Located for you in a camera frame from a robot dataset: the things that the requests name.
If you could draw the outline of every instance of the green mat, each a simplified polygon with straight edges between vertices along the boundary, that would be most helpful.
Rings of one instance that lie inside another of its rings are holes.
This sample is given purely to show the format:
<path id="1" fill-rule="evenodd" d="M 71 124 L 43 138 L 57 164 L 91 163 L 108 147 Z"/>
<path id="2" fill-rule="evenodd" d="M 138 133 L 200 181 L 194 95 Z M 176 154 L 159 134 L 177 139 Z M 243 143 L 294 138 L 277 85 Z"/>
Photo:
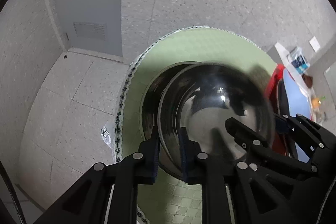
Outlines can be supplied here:
<path id="1" fill-rule="evenodd" d="M 138 150 L 144 140 L 141 109 L 147 89 L 167 67 L 181 62 L 216 62 L 249 75 L 264 90 L 276 63 L 250 40 L 233 32 L 196 26 L 170 33 L 152 44 L 128 70 L 116 110 L 115 160 Z M 187 185 L 159 169 L 154 185 L 139 185 L 140 223 L 201 224 L 200 185 Z"/>

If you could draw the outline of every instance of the brown object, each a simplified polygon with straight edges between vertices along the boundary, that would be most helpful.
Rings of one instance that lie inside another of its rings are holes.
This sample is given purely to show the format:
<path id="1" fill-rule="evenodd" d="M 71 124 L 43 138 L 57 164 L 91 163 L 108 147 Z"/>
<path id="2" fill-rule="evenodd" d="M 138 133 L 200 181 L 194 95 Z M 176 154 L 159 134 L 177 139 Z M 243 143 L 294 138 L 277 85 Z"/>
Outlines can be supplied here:
<path id="1" fill-rule="evenodd" d="M 306 86 L 311 89 L 311 87 L 313 86 L 313 77 L 303 74 L 302 75 L 302 79 L 304 80 L 304 83 L 306 84 Z"/>

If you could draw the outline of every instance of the plastic bag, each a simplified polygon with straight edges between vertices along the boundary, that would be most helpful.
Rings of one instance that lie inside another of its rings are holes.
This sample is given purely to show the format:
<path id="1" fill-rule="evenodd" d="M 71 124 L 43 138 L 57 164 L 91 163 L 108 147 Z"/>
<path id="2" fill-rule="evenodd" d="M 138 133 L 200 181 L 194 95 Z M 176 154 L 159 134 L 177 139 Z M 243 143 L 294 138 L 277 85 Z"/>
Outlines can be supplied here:
<path id="1" fill-rule="evenodd" d="M 296 47 L 292 52 L 290 52 L 287 58 L 299 74 L 303 74 L 305 70 L 310 67 L 310 64 L 303 56 L 303 51 L 300 47 Z"/>

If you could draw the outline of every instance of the white wall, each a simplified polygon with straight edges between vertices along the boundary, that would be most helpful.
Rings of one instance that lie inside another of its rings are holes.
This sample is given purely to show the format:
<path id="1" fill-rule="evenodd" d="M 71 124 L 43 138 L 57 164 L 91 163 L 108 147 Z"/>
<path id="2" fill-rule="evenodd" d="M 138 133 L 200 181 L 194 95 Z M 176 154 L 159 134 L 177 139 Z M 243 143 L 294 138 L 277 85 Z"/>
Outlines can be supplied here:
<path id="1" fill-rule="evenodd" d="M 329 120 L 334 119 L 336 121 L 336 109 L 335 102 L 330 92 L 330 88 L 325 78 L 324 72 L 332 64 L 336 62 L 336 37 L 331 40 L 327 46 L 327 50 L 323 49 L 322 54 L 318 60 L 307 70 L 307 74 L 313 77 L 313 88 L 317 96 L 325 96 L 325 100 L 322 101 L 320 110 L 325 112 Z"/>
<path id="2" fill-rule="evenodd" d="M 0 12 L 0 159 L 13 182 L 32 103 L 60 56 L 52 0 L 8 0 Z"/>

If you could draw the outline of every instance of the orange object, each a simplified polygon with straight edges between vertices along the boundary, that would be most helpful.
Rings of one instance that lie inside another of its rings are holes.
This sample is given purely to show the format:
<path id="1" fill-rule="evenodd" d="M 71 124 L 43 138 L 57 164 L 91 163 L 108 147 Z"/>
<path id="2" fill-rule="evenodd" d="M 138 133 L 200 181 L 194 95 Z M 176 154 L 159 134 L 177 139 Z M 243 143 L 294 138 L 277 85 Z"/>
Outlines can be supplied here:
<path id="1" fill-rule="evenodd" d="M 321 105 L 321 101 L 324 100 L 325 97 L 315 97 L 311 99 L 311 104 L 313 108 L 318 108 Z"/>

